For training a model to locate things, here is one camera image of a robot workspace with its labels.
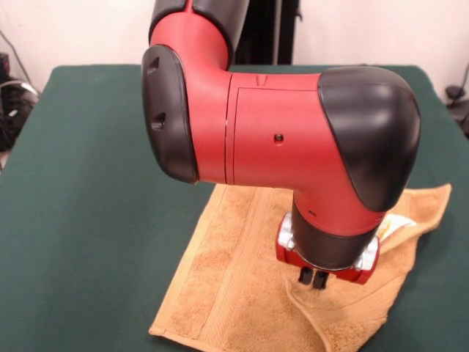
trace black joint cap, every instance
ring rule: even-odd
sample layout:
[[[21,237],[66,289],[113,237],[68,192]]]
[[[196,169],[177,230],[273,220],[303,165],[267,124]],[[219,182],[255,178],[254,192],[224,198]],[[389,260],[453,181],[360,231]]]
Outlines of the black joint cap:
[[[160,168],[176,180],[199,180],[184,73],[177,55],[164,45],[149,48],[142,62],[145,125]]]
[[[390,70],[354,66],[322,73],[319,94],[358,198],[371,211],[391,209],[407,184],[420,139],[413,91]]]

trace brown towel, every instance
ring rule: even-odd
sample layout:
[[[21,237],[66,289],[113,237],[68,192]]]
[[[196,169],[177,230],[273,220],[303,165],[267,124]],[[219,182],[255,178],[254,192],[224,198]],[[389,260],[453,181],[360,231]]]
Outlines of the brown towel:
[[[390,213],[417,225],[384,240],[369,282],[330,276],[317,291],[276,260],[292,192],[218,185],[149,332],[206,352],[356,351],[386,321],[418,237],[440,223],[450,193],[450,185],[405,190]]]

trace black rubber cover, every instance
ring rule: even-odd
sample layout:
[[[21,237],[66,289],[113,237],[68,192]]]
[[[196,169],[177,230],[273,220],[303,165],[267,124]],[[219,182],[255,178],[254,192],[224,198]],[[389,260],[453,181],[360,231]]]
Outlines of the black rubber cover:
[[[362,235],[338,236],[323,232],[309,224],[292,207],[292,233],[295,250],[308,263],[325,270],[341,270],[353,266],[373,238],[376,228]]]
[[[199,173],[179,58],[155,45],[144,54],[142,76],[145,124],[156,160],[168,176],[194,184]]]
[[[212,21],[224,36],[229,62],[240,41],[248,6],[249,0],[193,0],[194,12]]]
[[[407,184],[420,139],[411,88],[394,72],[357,66],[326,70],[319,93],[358,197],[370,210],[389,210]]]
[[[155,29],[161,18],[173,12],[183,11],[186,4],[187,0],[155,0],[155,6],[153,7],[152,14],[152,23],[149,26],[148,41],[151,40],[153,29]]]

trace green tablecloth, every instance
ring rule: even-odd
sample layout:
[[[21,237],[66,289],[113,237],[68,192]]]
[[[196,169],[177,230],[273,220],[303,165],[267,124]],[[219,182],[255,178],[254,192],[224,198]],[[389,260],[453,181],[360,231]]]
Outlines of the green tablecloth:
[[[363,350],[466,351],[469,146],[424,72],[389,68],[421,108],[409,186],[454,193]],[[213,186],[159,170],[142,114],[138,66],[53,72],[0,177],[0,351],[188,351],[147,329]]]

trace white wall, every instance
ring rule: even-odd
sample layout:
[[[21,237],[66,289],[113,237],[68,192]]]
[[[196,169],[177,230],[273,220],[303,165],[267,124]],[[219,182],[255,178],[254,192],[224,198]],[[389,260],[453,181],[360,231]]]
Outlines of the white wall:
[[[302,0],[295,64],[418,65],[444,97],[469,62],[468,0]]]
[[[0,28],[42,89],[57,65],[139,63],[153,1],[0,0]],[[302,0],[301,7],[297,64],[419,65],[443,96],[469,61],[468,0]]]
[[[153,5],[154,0],[0,0],[0,28],[42,89],[58,65],[140,63]],[[0,50],[6,48],[0,38]]]

